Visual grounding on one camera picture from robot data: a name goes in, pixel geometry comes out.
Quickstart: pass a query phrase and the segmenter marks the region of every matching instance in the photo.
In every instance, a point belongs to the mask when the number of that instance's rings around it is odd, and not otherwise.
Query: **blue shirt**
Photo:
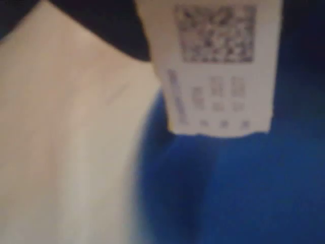
[[[325,243],[324,10],[281,37],[269,134],[173,135],[158,95],[137,189],[154,244]]]

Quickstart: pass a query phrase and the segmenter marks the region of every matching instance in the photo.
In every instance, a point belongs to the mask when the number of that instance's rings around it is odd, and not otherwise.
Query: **black fabric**
[[[300,25],[319,0],[284,0],[283,33]],[[0,0],[0,38],[12,30],[38,0]],[[106,42],[128,55],[150,60],[148,43],[133,0],[51,0]]]
[[[148,44],[132,0],[51,0],[128,55],[149,60]]]
[[[0,0],[0,39],[8,34],[38,0]]]

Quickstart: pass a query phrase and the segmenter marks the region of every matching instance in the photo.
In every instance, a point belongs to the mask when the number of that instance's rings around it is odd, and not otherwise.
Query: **white tag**
[[[170,130],[268,132],[282,0],[137,0]]]

